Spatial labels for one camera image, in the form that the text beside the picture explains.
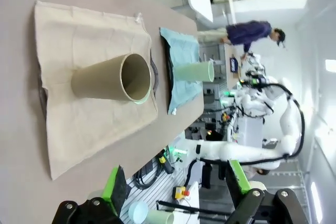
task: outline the metal rack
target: metal rack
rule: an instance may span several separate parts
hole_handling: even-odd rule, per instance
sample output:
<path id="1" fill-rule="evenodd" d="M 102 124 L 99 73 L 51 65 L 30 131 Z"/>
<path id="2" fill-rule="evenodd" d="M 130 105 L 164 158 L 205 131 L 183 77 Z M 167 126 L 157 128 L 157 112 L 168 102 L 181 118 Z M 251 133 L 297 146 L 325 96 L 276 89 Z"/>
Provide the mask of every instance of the metal rack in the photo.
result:
<path id="1" fill-rule="evenodd" d="M 213 176 L 211 176 L 211 189 L 201 188 L 199 191 L 200 207 L 204 209 L 233 211 L 233 203 L 223 180 L 216 176 L 217 166 L 213 167 Z M 291 159 L 281 163 L 278 169 L 270 172 L 267 176 L 256 175 L 252 180 L 264 183 L 267 190 L 274 194 L 277 190 L 283 188 L 292 189 L 298 197 L 298 200 L 310 220 L 310 207 L 303 181 L 303 175 L 297 159 Z M 203 224 L 212 224 L 212 221 L 203 221 Z"/>
<path id="2" fill-rule="evenodd" d="M 228 90 L 226 83 L 226 64 L 224 46 L 220 44 L 208 43 L 200 44 L 201 61 L 214 60 L 215 80 L 213 82 L 203 82 L 204 113 L 191 125 L 191 127 L 205 128 L 206 124 L 214 124 L 219 130 L 222 112 L 213 112 L 223 109 L 221 97 Z"/>

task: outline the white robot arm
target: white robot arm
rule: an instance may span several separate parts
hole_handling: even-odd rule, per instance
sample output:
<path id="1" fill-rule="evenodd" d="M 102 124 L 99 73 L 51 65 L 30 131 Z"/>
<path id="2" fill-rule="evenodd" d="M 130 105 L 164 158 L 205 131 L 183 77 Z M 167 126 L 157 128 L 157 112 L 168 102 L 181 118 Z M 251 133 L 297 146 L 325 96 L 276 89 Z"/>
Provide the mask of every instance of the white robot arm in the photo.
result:
<path id="1" fill-rule="evenodd" d="M 183 140 L 182 144 L 188 155 L 195 155 L 195 158 L 204 158 L 209 160 L 227 161 L 236 159 L 239 162 L 263 161 L 265 159 L 277 159 L 285 154 L 292 155 L 296 149 L 297 142 L 300 140 L 301 129 L 296 120 L 296 105 L 294 99 L 288 99 L 287 108 L 280 119 L 280 126 L 283 137 L 278 141 L 274 149 L 256 148 L 245 145 L 239 145 L 235 142 L 212 142 Z M 276 169 L 281 161 L 253 164 L 253 167 L 261 169 Z"/>
<path id="2" fill-rule="evenodd" d="M 247 63 L 249 63 L 247 72 L 265 74 L 265 66 L 261 64 L 261 55 L 249 52 L 247 55 Z"/>
<path id="3" fill-rule="evenodd" d="M 277 81 L 273 77 L 265 77 L 267 83 L 284 83 L 284 79 Z M 271 115 L 274 110 L 275 100 L 284 94 L 279 87 L 267 87 L 262 90 L 242 88 L 235 95 L 238 107 L 244 109 L 245 114 L 251 115 L 253 110 L 262 112 L 262 115 Z"/>

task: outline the beige cloth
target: beige cloth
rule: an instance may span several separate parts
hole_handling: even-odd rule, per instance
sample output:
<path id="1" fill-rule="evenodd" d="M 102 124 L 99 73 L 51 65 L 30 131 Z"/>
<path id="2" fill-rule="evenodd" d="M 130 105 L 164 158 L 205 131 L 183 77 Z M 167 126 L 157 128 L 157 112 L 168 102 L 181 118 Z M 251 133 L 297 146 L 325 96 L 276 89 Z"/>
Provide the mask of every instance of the beige cloth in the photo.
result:
<path id="1" fill-rule="evenodd" d="M 137 105 L 77 99 L 70 86 L 74 70 L 119 55 L 138 53 L 150 64 L 151 37 L 142 19 L 42 2 L 35 6 L 35 26 L 41 79 L 48 91 L 49 163 L 56 179 L 157 118 L 153 92 Z"/>
<path id="2" fill-rule="evenodd" d="M 198 42 L 200 43 L 207 43 L 207 42 L 220 43 L 221 38 L 224 38 L 226 36 L 227 36 L 226 28 L 197 32 L 197 39 Z"/>

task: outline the man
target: man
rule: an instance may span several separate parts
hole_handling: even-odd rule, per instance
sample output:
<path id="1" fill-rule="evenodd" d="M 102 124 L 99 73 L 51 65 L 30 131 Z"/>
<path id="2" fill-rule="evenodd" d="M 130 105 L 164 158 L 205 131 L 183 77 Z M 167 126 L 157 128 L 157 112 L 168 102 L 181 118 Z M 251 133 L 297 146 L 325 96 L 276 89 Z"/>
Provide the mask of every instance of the man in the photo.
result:
<path id="1" fill-rule="evenodd" d="M 199 42 L 218 42 L 229 45 L 244 45 L 244 54 L 241 60 L 244 61 L 250 50 L 251 43 L 262 38 L 269 37 L 278 45 L 285 41 L 285 33 L 279 28 L 272 28 L 266 21 L 252 20 L 246 23 L 228 25 L 226 28 L 217 30 L 199 31 L 197 33 Z"/>

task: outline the ceiling light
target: ceiling light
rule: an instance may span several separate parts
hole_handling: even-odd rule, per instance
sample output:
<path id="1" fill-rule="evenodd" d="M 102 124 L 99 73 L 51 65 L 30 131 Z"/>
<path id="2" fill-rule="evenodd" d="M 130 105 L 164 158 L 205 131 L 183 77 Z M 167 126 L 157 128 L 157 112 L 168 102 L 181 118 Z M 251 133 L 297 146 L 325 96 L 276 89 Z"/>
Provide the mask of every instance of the ceiling light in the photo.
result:
<path id="1" fill-rule="evenodd" d="M 317 192 L 315 182 L 311 183 L 310 189 L 311 189 L 311 193 L 313 195 L 314 208 L 315 208 L 315 212 L 316 212 L 316 219 L 317 219 L 318 224 L 320 224 L 323 216 L 322 216 L 321 202 L 320 202 L 320 198 L 319 198 L 319 194 Z"/>
<path id="2" fill-rule="evenodd" d="M 328 72 L 336 73 L 336 60 L 326 60 L 325 69 Z"/>

